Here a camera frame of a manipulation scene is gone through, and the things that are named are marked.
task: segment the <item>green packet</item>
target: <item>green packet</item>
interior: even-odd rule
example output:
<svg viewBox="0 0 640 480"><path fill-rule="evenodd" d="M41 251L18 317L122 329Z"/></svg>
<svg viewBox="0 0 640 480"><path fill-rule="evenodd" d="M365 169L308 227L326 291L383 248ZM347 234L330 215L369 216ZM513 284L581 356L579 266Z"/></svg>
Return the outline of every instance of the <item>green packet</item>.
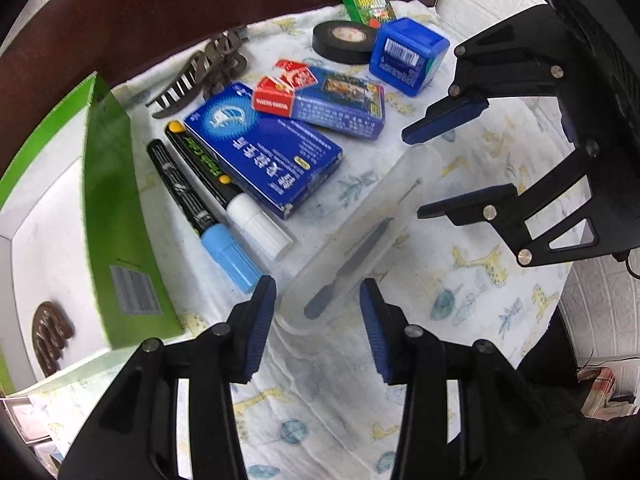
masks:
<svg viewBox="0 0 640 480"><path fill-rule="evenodd" d="M360 22L378 28L395 20L396 15L389 0L342 0L352 22Z"/></svg>

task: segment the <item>white brick wall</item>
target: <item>white brick wall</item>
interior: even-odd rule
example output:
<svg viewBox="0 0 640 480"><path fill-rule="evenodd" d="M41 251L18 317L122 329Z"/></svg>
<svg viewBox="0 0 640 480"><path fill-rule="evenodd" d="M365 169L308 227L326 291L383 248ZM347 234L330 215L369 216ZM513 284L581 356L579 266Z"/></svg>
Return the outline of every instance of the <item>white brick wall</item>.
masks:
<svg viewBox="0 0 640 480"><path fill-rule="evenodd" d="M540 3L543 1L439 0L437 9L443 28L462 41ZM545 128L562 136L558 104L554 98L533 99L528 104ZM637 261L632 260L632 268L640 272L640 257ZM559 308L574 342L578 364L584 364L592 351L591 362L596 364L605 358L640 355L639 295L640 282L626 273L625 264L617 263L611 256L574 264ZM606 365L615 373L619 393L638 390L640 360Z"/></svg>
<svg viewBox="0 0 640 480"><path fill-rule="evenodd" d="M638 272L640 251L630 264ZM567 322L578 364L591 353L592 364L613 358L640 357L638 346L638 297L640 282L626 272L625 264L611 256L576 262L569 273L559 308ZM617 392L635 394L640 360L609 362L616 376Z"/></svg>

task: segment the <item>black fabric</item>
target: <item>black fabric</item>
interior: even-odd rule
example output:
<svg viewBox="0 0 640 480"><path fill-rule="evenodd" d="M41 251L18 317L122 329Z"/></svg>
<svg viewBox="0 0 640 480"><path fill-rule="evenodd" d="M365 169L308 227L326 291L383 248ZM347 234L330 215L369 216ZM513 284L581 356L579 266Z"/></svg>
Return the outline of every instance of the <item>black fabric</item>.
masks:
<svg viewBox="0 0 640 480"><path fill-rule="evenodd" d="M640 475L640 415L608 421L587 418L566 389L534 384L530 387L578 455L586 480Z"/></svg>
<svg viewBox="0 0 640 480"><path fill-rule="evenodd" d="M556 308L545 335L525 355L518 371L527 383L573 388L578 386L577 368L574 347Z"/></svg>

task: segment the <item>brown wooden edge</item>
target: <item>brown wooden edge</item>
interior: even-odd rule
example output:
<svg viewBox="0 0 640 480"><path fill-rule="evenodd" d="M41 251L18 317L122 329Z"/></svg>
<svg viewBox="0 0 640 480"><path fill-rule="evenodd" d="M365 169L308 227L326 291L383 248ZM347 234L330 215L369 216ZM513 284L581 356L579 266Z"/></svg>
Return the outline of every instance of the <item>brown wooden edge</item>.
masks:
<svg viewBox="0 0 640 480"><path fill-rule="evenodd" d="M0 174L43 117L92 71L113 87L212 32L337 3L50 0L0 57Z"/></svg>

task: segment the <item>yellow giraffe pattern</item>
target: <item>yellow giraffe pattern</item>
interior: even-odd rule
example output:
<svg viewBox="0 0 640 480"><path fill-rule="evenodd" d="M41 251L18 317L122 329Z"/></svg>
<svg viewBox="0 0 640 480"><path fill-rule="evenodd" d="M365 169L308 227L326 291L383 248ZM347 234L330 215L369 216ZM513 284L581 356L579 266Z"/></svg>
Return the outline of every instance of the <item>yellow giraffe pattern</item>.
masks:
<svg viewBox="0 0 640 480"><path fill-rule="evenodd" d="M281 20L273 20L271 23L280 27L282 32L286 32L290 36L303 34L302 30L296 28L296 20L294 18L282 18Z"/></svg>
<svg viewBox="0 0 640 480"><path fill-rule="evenodd" d="M356 74L359 74L360 72L362 72L364 69L366 69L368 65L351 65L347 70L345 70L343 73L345 73L346 75L350 75L350 76L355 76Z"/></svg>
<svg viewBox="0 0 640 480"><path fill-rule="evenodd" d="M395 433L399 430L399 424L395 424L388 430L384 430L382 428L382 424L380 424L379 422L374 422L373 426L371 427L371 437L373 438L373 440L380 440L381 438L385 438L386 436L389 436L390 434Z"/></svg>
<svg viewBox="0 0 640 480"><path fill-rule="evenodd" d="M412 20L415 20L416 22L420 22L423 25L428 25L429 23L433 23L434 25L440 25L439 23L437 23L437 21L434 19L434 17L431 14L411 14L410 17Z"/></svg>
<svg viewBox="0 0 640 480"><path fill-rule="evenodd" d="M245 85L252 86L256 84L258 81L260 81L260 79L262 79L263 77L264 77L264 74L260 72L245 72L240 76L239 80Z"/></svg>
<svg viewBox="0 0 640 480"><path fill-rule="evenodd" d="M459 155L456 158L454 158L453 162L450 163L448 166L443 166L442 176L443 177L447 176L449 173L451 173L456 168L459 168L460 166L465 168L465 170L469 171L469 166L466 163L466 156Z"/></svg>
<svg viewBox="0 0 640 480"><path fill-rule="evenodd" d="M529 351L536 345L536 342L536 336L532 332L531 334L529 334L527 340L522 343L522 347L520 348L520 356L524 357L525 355L527 355Z"/></svg>
<svg viewBox="0 0 640 480"><path fill-rule="evenodd" d="M504 285L504 282L507 281L509 274L507 270L502 266L500 262L500 256L502 255L502 249L500 245L496 245L491 252L485 256L484 258L479 258L477 260L471 260L470 262L466 261L462 254L460 253L460 249L458 247L453 247L451 250L451 254L453 254L454 264L456 268L460 267L484 267L484 270L489 274L491 281L494 285L501 286Z"/></svg>
<svg viewBox="0 0 640 480"><path fill-rule="evenodd" d="M526 166L520 166L518 168L518 173L520 174L520 179L518 181L518 194L521 195L527 190L527 187L529 187L528 182L530 174Z"/></svg>
<svg viewBox="0 0 640 480"><path fill-rule="evenodd" d="M510 117L508 115L504 116L504 124L506 125L505 128L507 130L511 130L512 132L514 132L516 130L516 125L513 124L513 121L511 121Z"/></svg>
<svg viewBox="0 0 640 480"><path fill-rule="evenodd" d="M405 117L410 117L415 114L415 106L406 102L400 92L385 93L385 102Z"/></svg>
<svg viewBox="0 0 640 480"><path fill-rule="evenodd" d="M156 185L156 176L153 173L149 173L145 177L145 183L138 189L138 193L144 193L147 189L151 189Z"/></svg>
<svg viewBox="0 0 640 480"><path fill-rule="evenodd" d="M393 247L395 247L396 249L399 249L400 247L402 247L402 245L410 238L409 233L405 233L403 235L400 235L398 238L396 238L396 240L393 243Z"/></svg>
<svg viewBox="0 0 640 480"><path fill-rule="evenodd" d="M373 278L380 283L382 280L385 279L385 276L388 275L389 271L388 270L384 270L383 272L376 272L376 269L373 269L371 271L371 274L373 276Z"/></svg>
<svg viewBox="0 0 640 480"><path fill-rule="evenodd" d="M182 329L191 334L191 337L199 336L209 327L207 320L200 314L195 313L182 314L178 316L178 321L180 321Z"/></svg>
<svg viewBox="0 0 640 480"><path fill-rule="evenodd" d="M65 427L63 424L60 424L59 422L50 422L47 424L47 427L49 428L49 434L53 438L62 442L65 441Z"/></svg>
<svg viewBox="0 0 640 480"><path fill-rule="evenodd" d="M351 330L354 330L356 328L360 329L362 327L362 314L360 313L360 310L354 310L352 312L348 312L347 314L343 314L342 316L336 317L335 319L329 320L327 322L327 325L331 327L333 332L335 332L334 335L346 334Z"/></svg>
<svg viewBox="0 0 640 480"><path fill-rule="evenodd" d="M493 158L497 158L502 154L502 149L509 143L513 142L513 137L510 136L507 132L504 132L501 136L498 134L494 134L489 130L485 130L482 134L482 138L484 142L489 144L490 150L489 155Z"/></svg>
<svg viewBox="0 0 640 480"><path fill-rule="evenodd" d="M263 392L257 394L256 396L250 397L247 400L241 400L240 402L234 403L234 416L236 418L236 428L238 428L238 438L240 440L249 439L249 431L247 430L246 421L244 420L244 412L250 407L258 404L258 402L266 399L267 397L273 397L273 399L277 399L280 402L284 402L285 404L291 402L289 397L287 397L282 392L282 388L276 386L275 388L264 390Z"/></svg>
<svg viewBox="0 0 640 480"><path fill-rule="evenodd" d="M559 297L560 295L557 292L547 297L544 291L542 290L542 287L539 286L538 284L536 284L536 286L533 287L533 294L531 295L531 301L533 301L533 304L538 308L538 313L536 314L536 321L540 321L542 319L542 316L545 315L545 311L548 309L548 307L553 302L555 302Z"/></svg>

